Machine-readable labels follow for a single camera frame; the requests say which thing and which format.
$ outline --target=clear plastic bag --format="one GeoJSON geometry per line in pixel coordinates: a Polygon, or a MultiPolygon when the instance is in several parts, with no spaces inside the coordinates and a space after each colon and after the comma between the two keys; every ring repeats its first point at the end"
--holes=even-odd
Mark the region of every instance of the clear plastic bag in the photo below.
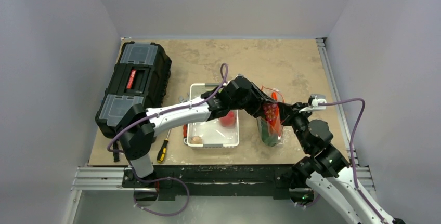
{"type": "MultiPolygon", "coordinates": [[[[283,96],[278,89],[270,89],[262,86],[261,90],[278,102],[284,102],[283,96]]],[[[257,118],[257,128],[262,142],[274,147],[281,142],[283,126],[280,124],[279,108],[276,103],[263,106],[265,117],[257,118]]]]}

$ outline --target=toolbox lid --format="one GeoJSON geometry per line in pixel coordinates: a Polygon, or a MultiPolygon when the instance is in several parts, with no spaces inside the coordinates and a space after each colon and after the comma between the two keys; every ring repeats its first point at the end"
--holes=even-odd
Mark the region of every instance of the toolbox lid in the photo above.
{"type": "Polygon", "coordinates": [[[107,119],[107,126],[115,127],[133,105],[142,103],[144,97],[109,94],[102,106],[100,119],[107,119]]]}
{"type": "Polygon", "coordinates": [[[127,45],[121,56],[121,64],[153,65],[158,47],[150,44],[134,43],[127,45]]]}

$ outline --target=red object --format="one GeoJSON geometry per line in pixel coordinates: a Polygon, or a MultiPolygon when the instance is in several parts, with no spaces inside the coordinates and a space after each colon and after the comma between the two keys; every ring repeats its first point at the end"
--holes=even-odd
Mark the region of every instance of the red object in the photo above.
{"type": "Polygon", "coordinates": [[[185,124],[184,125],[184,138],[187,138],[187,130],[188,130],[188,125],[185,124]]]}
{"type": "MultiPolygon", "coordinates": [[[[261,87],[261,90],[264,91],[267,95],[271,93],[271,98],[273,98],[275,101],[278,102],[285,102],[283,99],[282,94],[276,89],[269,89],[264,86],[261,87]]],[[[268,126],[268,132],[272,134],[277,134],[279,137],[281,137],[283,126],[281,124],[280,119],[280,113],[279,113],[279,107],[277,103],[269,103],[266,105],[263,105],[265,117],[263,117],[263,120],[267,122],[268,126]]]]}
{"type": "Polygon", "coordinates": [[[219,118],[220,124],[224,127],[233,126],[236,123],[236,115],[234,112],[230,111],[226,116],[219,118]]]}
{"type": "Polygon", "coordinates": [[[133,80],[135,80],[135,75],[136,75],[136,70],[132,70],[132,72],[130,73],[130,77],[128,78],[127,86],[125,87],[126,89],[132,88],[133,80]]]}

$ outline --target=screwdriver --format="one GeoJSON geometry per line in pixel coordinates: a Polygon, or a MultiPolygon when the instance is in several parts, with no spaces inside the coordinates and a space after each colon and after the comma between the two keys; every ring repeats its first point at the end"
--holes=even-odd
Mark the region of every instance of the screwdriver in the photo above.
{"type": "Polygon", "coordinates": [[[164,143],[162,143],[161,149],[158,152],[158,156],[156,157],[158,163],[164,162],[165,155],[167,154],[168,137],[170,136],[171,131],[172,129],[168,130],[167,137],[164,139],[164,143]]]}

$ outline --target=wooden table surface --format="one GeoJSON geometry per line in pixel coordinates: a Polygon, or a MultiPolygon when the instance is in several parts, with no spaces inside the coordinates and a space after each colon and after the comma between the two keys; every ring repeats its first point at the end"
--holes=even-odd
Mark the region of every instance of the wooden table surface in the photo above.
{"type": "MultiPolygon", "coordinates": [[[[307,102],[312,93],[324,94],[333,101],[314,39],[180,39],[135,40],[161,44],[172,59],[172,75],[167,86],[163,106],[178,103],[179,96],[187,96],[193,83],[221,81],[220,66],[229,66],[228,80],[243,74],[257,86],[277,88],[285,102],[307,102]]],[[[343,154],[346,146],[334,107],[314,112],[310,119],[328,122],[334,134],[332,143],[343,154]]],[[[282,143],[266,146],[259,138],[256,119],[239,111],[240,144],[229,149],[193,149],[183,143],[182,127],[170,134],[164,166],[171,164],[293,164],[305,156],[291,127],[283,130],[282,143]]],[[[166,133],[161,133],[150,150],[151,160],[156,155],[166,133]]],[[[90,165],[127,165],[113,162],[106,150],[110,139],[98,130],[90,156],[90,165]]]]}

